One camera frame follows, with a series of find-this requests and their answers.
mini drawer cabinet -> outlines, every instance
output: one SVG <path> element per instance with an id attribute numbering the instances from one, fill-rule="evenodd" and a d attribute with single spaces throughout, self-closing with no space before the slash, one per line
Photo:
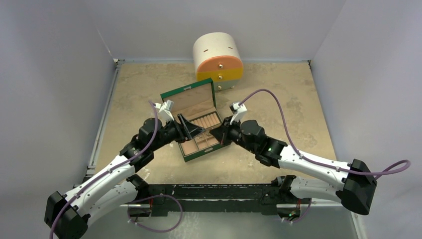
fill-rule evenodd
<path id="1" fill-rule="evenodd" d="M 216 91 L 234 87 L 243 75 L 234 39 L 223 32 L 209 33 L 196 40 L 194 64 L 197 80 L 211 78 Z"/>
<path id="2" fill-rule="evenodd" d="M 163 102 L 166 100 L 174 102 L 172 115 L 176 120 L 178 120 L 177 114 L 182 114 L 191 123 L 206 129 L 194 139 L 179 143 L 185 162 L 223 147 L 209 133 L 222 122 L 215 108 L 214 85 L 211 78 L 162 93 L 160 96 Z"/>

table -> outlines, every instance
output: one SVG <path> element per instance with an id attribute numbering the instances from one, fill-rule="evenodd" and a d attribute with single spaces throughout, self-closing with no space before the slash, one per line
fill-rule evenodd
<path id="1" fill-rule="evenodd" d="M 125 63 L 120 69 L 106 121 L 96 171 L 103 169 L 153 117 L 148 100 L 160 103 L 160 94 L 195 81 L 193 63 Z M 221 117 L 231 115 L 229 105 L 254 90 L 266 88 L 279 99 L 292 140 L 299 149 L 335 160 L 334 150 L 308 62 L 245 63 L 240 82 L 215 93 Z M 245 103 L 243 120 L 257 120 L 266 133 L 287 141 L 273 98 L 260 92 Z M 276 176 L 295 174 L 260 164 L 254 155 L 230 145 L 185 163 L 176 143 L 154 152 L 155 158 L 138 174 L 151 184 L 269 183 Z"/>

white wall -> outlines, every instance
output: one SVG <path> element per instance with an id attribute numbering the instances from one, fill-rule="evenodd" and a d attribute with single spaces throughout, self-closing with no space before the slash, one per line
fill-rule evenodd
<path id="1" fill-rule="evenodd" d="M 1 238 L 47 238 L 45 205 L 80 183 L 114 73 L 81 0 L 0 2 Z"/>
<path id="2" fill-rule="evenodd" d="M 422 229 L 422 1 L 348 0 L 318 50 L 313 74 L 339 160 L 383 176 L 365 219 L 371 239 L 420 238 Z"/>
<path id="3" fill-rule="evenodd" d="M 114 58 L 192 60 L 201 35 L 223 31 L 243 60 L 312 59 L 345 0 L 87 0 Z"/>

open box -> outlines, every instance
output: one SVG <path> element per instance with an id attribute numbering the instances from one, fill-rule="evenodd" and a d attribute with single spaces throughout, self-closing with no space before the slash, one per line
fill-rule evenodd
<path id="1" fill-rule="evenodd" d="M 194 139 L 179 143 L 183 159 L 188 162 L 224 146 L 210 134 L 210 130 L 221 125 L 221 118 L 215 108 L 214 84 L 211 78 L 162 93 L 163 102 L 174 102 L 172 115 L 178 121 L 182 114 L 191 123 L 206 129 Z"/>

beige table surface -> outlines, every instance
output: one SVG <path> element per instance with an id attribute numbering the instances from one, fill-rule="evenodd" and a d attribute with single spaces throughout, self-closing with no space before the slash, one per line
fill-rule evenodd
<path id="1" fill-rule="evenodd" d="M 195 81 L 193 63 L 122 65 L 97 162 L 103 169 L 119 153 L 143 122 L 153 117 L 148 100 L 160 103 L 160 94 Z M 241 81 L 216 92 L 221 117 L 231 115 L 229 105 L 251 92 L 266 88 L 279 99 L 296 147 L 335 160 L 334 150 L 307 62 L 246 63 Z M 243 120 L 257 120 L 267 135 L 288 142 L 273 98 L 260 92 L 245 103 Z M 302 173 L 260 164 L 254 155 L 233 144 L 185 163 L 177 143 L 154 153 L 138 174 L 148 183 L 269 183 L 276 176 Z"/>

